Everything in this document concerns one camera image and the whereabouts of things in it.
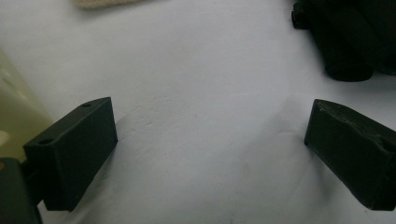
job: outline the black fabric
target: black fabric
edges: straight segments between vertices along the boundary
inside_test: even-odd
[[[304,11],[330,77],[340,81],[363,81],[373,75],[373,68],[365,63],[309,1],[300,0],[294,5],[296,10]]]

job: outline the white surface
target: white surface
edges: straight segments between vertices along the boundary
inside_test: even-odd
[[[54,119],[111,96],[120,142],[45,223],[392,223],[304,146],[315,98],[396,129],[395,78],[323,74],[290,0],[155,0],[100,11],[0,3],[0,48]]]

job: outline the hole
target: hole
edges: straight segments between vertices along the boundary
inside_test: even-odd
[[[49,138],[49,139],[44,139],[38,142],[38,144],[40,145],[46,145],[48,143],[51,143],[53,141],[53,139]]]
[[[4,131],[0,131],[0,146],[5,144],[9,139],[9,134]]]

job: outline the screw hole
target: screw hole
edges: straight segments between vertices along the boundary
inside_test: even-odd
[[[40,145],[46,145],[46,144],[48,144],[48,143],[51,143],[53,141],[53,139],[44,139],[44,140],[41,140],[41,141],[39,141],[38,142],[38,144],[40,144]]]

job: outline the black plastic block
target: black plastic block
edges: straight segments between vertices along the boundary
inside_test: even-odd
[[[72,211],[118,142],[111,99],[77,107],[27,143],[48,210]]]
[[[396,132],[344,105],[315,100],[305,144],[364,206],[395,208]]]

